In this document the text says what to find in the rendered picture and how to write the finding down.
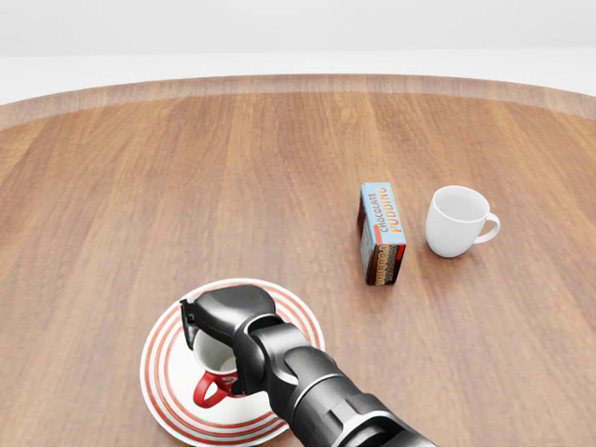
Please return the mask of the chocolate pudding box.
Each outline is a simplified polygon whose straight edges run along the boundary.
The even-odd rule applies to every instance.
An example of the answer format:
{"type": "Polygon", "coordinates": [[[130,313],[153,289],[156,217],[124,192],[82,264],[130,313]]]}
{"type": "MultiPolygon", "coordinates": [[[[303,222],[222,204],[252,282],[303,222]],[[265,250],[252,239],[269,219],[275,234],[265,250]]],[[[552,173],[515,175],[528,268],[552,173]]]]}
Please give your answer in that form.
{"type": "Polygon", "coordinates": [[[361,185],[357,230],[365,283],[393,285],[407,242],[390,183],[361,185]]]}

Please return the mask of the red mug with white inside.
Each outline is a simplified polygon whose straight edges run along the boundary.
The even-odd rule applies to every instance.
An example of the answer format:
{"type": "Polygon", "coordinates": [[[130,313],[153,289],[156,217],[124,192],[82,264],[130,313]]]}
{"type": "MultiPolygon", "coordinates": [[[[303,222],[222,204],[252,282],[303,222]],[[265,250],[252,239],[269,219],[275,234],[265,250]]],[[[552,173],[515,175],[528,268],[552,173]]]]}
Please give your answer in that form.
{"type": "Polygon", "coordinates": [[[193,353],[204,370],[193,393],[195,405],[208,409],[225,398],[241,399],[246,396],[233,390],[238,375],[231,347],[199,331],[193,342],[193,353]]]}

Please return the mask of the white plate with red rings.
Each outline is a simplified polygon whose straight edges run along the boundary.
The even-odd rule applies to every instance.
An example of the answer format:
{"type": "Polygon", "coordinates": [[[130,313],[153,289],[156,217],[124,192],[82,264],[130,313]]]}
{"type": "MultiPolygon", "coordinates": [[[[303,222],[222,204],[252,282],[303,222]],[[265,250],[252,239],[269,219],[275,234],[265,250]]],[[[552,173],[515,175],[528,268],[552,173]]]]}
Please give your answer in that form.
{"type": "Polygon", "coordinates": [[[204,372],[187,346],[181,305],[175,301],[155,323],[142,351],[141,390],[155,420],[192,447],[252,447],[288,429],[265,393],[226,397],[208,409],[197,406],[193,394],[204,372]]]}

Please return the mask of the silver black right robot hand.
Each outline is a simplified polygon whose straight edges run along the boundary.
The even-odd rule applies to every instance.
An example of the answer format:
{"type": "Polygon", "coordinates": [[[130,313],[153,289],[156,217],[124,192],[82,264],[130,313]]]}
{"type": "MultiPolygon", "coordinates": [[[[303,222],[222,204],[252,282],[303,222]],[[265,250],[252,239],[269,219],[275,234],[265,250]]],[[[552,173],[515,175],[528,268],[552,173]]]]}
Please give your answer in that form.
{"type": "Polygon", "coordinates": [[[262,390],[265,359],[251,333],[283,323],[273,298],[252,284],[206,291],[194,301],[182,299],[181,317],[187,346],[205,333],[232,349],[236,358],[238,379],[232,385],[236,396],[262,390]]]}

